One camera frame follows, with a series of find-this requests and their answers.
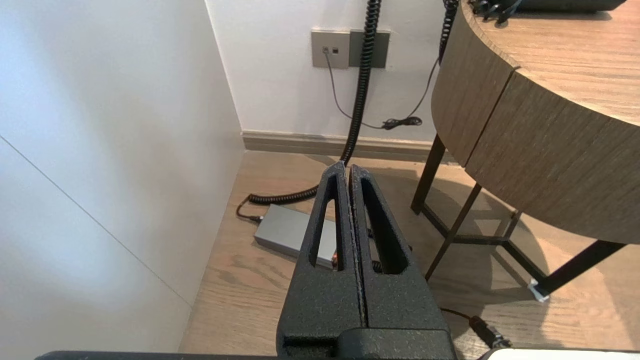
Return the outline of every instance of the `black cable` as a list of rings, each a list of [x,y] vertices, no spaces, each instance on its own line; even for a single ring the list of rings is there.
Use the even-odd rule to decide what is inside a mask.
[[[333,70],[331,69],[331,60],[329,60],[329,52],[325,51],[324,52],[324,57],[326,58],[326,66],[329,68],[329,76],[331,77],[331,89],[333,90],[333,100],[335,101],[335,105],[336,107],[338,107],[338,110],[340,110],[340,112],[346,116],[347,118],[351,119],[351,117],[349,116],[349,114],[347,114],[346,112],[344,112],[344,110],[340,107],[340,104],[338,103],[338,97],[337,95],[335,95],[335,82],[333,80]],[[382,129],[381,126],[373,126],[373,125],[369,125],[366,122],[362,122],[362,125],[366,126],[366,127],[370,127],[372,129]]]
[[[236,216],[259,224],[262,221],[263,217],[254,216],[254,215],[245,215],[240,213],[240,209],[247,201],[249,201],[249,196],[245,197],[244,200],[242,200],[242,202],[240,203],[240,205],[238,205],[238,207],[236,208]]]
[[[373,271],[377,274],[382,274],[383,269],[382,269],[382,263],[379,261],[371,261],[371,266],[373,267]]]
[[[371,75],[371,59],[373,57],[373,45],[376,38],[376,29],[378,27],[378,19],[380,17],[381,0],[368,0],[367,15],[365,17],[364,38],[362,40],[362,51],[360,52],[360,72],[358,73],[358,84],[356,88],[356,97],[353,105],[353,114],[351,116],[351,126],[349,127],[349,135],[347,142],[342,151],[340,160],[348,163],[355,150],[358,134],[360,133],[360,125],[362,125],[362,115],[364,114],[364,105],[367,100],[367,91],[369,89],[369,76]],[[269,205],[269,204],[290,204],[311,199],[316,196],[318,186],[302,190],[296,193],[288,193],[285,195],[261,196],[254,193],[249,194],[246,200],[252,204]]]
[[[340,110],[340,112],[344,116],[351,119],[351,117],[346,112],[344,112],[344,110],[342,110],[342,108],[340,107],[340,104],[338,103],[338,97],[335,94],[335,82],[333,80],[333,71],[331,68],[331,61],[329,60],[329,54],[327,51],[324,52],[324,57],[326,58],[326,65],[329,68],[329,76],[331,77],[331,89],[333,90],[333,100],[335,101],[335,105],[336,107],[338,107],[338,110]],[[409,115],[407,115],[407,117],[405,117],[404,119],[387,119],[387,121],[385,121],[382,124],[382,126],[373,126],[365,122],[363,122],[362,125],[370,127],[372,129],[384,129],[384,130],[391,130],[400,125],[416,125],[416,126],[422,125],[422,119],[412,115],[420,108],[420,105],[422,105],[424,98],[427,96],[427,93],[429,92],[429,85],[431,84],[431,78],[433,77],[433,71],[436,69],[436,65],[438,65],[438,59],[436,59],[436,61],[433,62],[433,66],[431,67],[431,72],[429,73],[429,79],[427,80],[427,86],[425,86],[424,88],[424,93],[422,93],[422,97],[420,98],[418,105],[415,106],[415,108],[411,111]]]
[[[455,311],[455,310],[452,310],[452,309],[447,309],[446,307],[441,307],[441,308],[440,308],[440,310],[441,310],[441,311],[444,311],[444,312],[446,312],[446,313],[453,314],[453,315],[458,315],[458,316],[460,316],[461,318],[465,318],[465,319],[467,319],[467,320],[471,320],[471,316],[469,316],[469,315],[467,315],[467,314],[463,314],[463,313],[461,313],[461,312],[459,312],[459,311]]]
[[[442,23],[442,32],[440,33],[439,63],[442,63],[442,57],[444,56],[445,49],[447,49],[449,35],[453,27],[453,20],[456,19],[456,12],[458,11],[458,5],[460,5],[460,0],[442,0],[442,2],[444,4],[444,21]]]

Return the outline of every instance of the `black cable bundle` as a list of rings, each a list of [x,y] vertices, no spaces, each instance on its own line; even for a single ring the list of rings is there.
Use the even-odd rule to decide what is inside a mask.
[[[453,27],[453,20],[456,18],[456,12],[458,11],[458,5],[460,0],[442,0],[444,3],[444,21],[442,23],[442,32],[440,34],[440,53],[438,55],[438,63],[442,63],[442,57],[444,51],[447,48],[447,42],[449,41],[449,35],[451,34],[451,28]]]
[[[356,99],[353,105],[353,115],[351,117],[351,127],[349,128],[349,136],[347,143],[342,151],[341,161],[348,163],[353,155],[360,126],[362,124],[362,116],[364,114],[364,106],[367,100],[367,91],[369,90],[369,76],[371,75],[371,60],[373,58],[373,44],[376,38],[376,29],[378,28],[378,19],[380,17],[381,0],[369,0],[367,2],[367,16],[365,18],[364,39],[362,41],[362,52],[360,53],[360,73],[358,74],[358,85],[356,91]],[[239,210],[245,202],[251,202],[258,205],[269,204],[290,204],[293,202],[304,201],[316,196],[318,186],[314,186],[307,190],[296,193],[288,193],[285,195],[262,196],[254,193],[249,194],[247,198],[240,203],[236,209],[236,215],[241,218],[260,222],[262,217],[248,216],[240,214]]]

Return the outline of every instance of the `tangled cord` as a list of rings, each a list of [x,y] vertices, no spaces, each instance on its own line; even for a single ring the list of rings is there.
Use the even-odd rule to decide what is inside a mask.
[[[349,114],[347,114],[341,107],[340,104],[338,103],[338,97],[335,93],[335,81],[333,80],[333,70],[331,68],[331,60],[329,60],[329,53],[328,51],[324,51],[324,57],[326,58],[326,65],[329,68],[329,76],[331,77],[331,89],[333,90],[333,101],[335,102],[336,107],[338,107],[338,110],[340,110],[340,112],[347,118],[351,119],[351,117],[349,116]],[[391,130],[397,126],[400,125],[415,125],[415,126],[419,126],[422,125],[422,119],[420,119],[417,116],[412,116],[419,108],[420,105],[422,105],[422,102],[424,100],[424,98],[427,96],[427,92],[429,92],[429,85],[431,84],[431,78],[433,77],[433,71],[436,69],[436,65],[438,64],[438,59],[436,59],[436,61],[434,61],[433,66],[431,67],[431,72],[429,73],[429,79],[427,80],[427,86],[425,86],[424,89],[424,93],[422,93],[422,97],[420,98],[420,101],[418,102],[418,105],[415,106],[415,108],[413,109],[413,111],[411,111],[411,113],[404,119],[388,119],[387,121],[384,121],[382,123],[382,126],[373,126],[373,125],[369,125],[366,122],[362,122],[362,125],[370,127],[372,129],[384,129],[384,130]]]

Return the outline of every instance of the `cable connector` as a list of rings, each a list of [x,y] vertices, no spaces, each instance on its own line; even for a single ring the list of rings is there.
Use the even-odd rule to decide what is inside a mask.
[[[469,326],[471,326],[474,333],[490,348],[508,348],[513,346],[511,340],[505,338],[498,330],[488,325],[478,316],[471,317]]]
[[[245,198],[244,198],[244,200],[242,200],[242,202],[240,202],[240,204],[239,204],[239,205],[238,205],[238,207],[236,208],[236,216],[237,216],[237,217],[239,217],[239,218],[243,218],[243,219],[245,219],[245,220],[249,220],[249,221],[255,222],[256,224],[259,224],[259,223],[261,223],[261,222],[262,222],[262,219],[264,218],[263,216],[260,216],[260,215],[245,215],[245,214],[242,214],[242,213],[240,212],[240,209],[242,208],[242,206],[243,206],[247,201],[249,201],[249,198],[250,198],[250,197],[251,197],[251,195],[249,195],[249,196],[245,197]]]

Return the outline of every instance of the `black metal leg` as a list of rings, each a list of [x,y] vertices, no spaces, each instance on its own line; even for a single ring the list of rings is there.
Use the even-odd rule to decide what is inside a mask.
[[[520,221],[520,217],[522,216],[522,211],[516,210],[515,213],[511,216],[511,220],[509,221],[509,225],[507,226],[507,230],[502,235],[503,238],[510,238],[513,234],[513,231],[516,229],[518,222]]]
[[[440,250],[438,250],[438,254],[436,254],[436,257],[435,259],[433,259],[431,266],[429,266],[429,270],[427,271],[427,274],[424,276],[425,280],[429,281],[431,274],[433,274],[434,270],[436,270],[436,267],[438,266],[440,260],[442,259],[442,256],[444,256],[444,253],[447,252],[447,249],[455,239],[458,233],[458,230],[460,230],[460,226],[462,225],[462,222],[465,221],[465,217],[467,217],[469,210],[471,210],[471,206],[474,204],[474,201],[476,201],[478,194],[480,194],[480,190],[482,190],[482,186],[476,183],[474,188],[471,190],[471,194],[469,194],[469,197],[467,197],[467,201],[465,201],[465,204],[462,206],[462,209],[460,209],[460,212],[458,213],[458,217],[456,218],[456,221],[453,223],[451,230],[449,230],[449,233],[447,234],[447,237],[444,240],[444,243],[440,247]]]
[[[547,296],[602,260],[608,258],[611,254],[622,249],[625,245],[626,244],[622,243],[610,243],[608,241],[598,240],[566,264],[560,266],[553,274],[539,281],[534,288],[543,296]]]
[[[440,166],[445,150],[444,144],[436,134],[436,138],[433,139],[433,146],[429,151],[427,163],[424,164],[422,176],[420,176],[418,187],[415,189],[415,195],[413,195],[413,200],[411,201],[411,209],[416,215],[420,213],[424,206],[424,200],[427,198],[427,193],[429,193],[433,179],[436,177],[436,172],[438,171],[438,166]]]
[[[542,271],[542,269],[539,268],[536,263],[531,261],[531,259],[529,259],[529,257],[524,252],[522,252],[520,248],[518,248],[513,242],[511,242],[511,240],[505,241],[501,245],[504,250],[506,250],[513,257],[513,259],[517,261],[518,264],[520,264],[520,266],[522,266],[522,268],[524,268],[526,272],[529,273],[529,275],[533,276],[536,281],[541,281],[547,277],[545,275],[545,272]]]

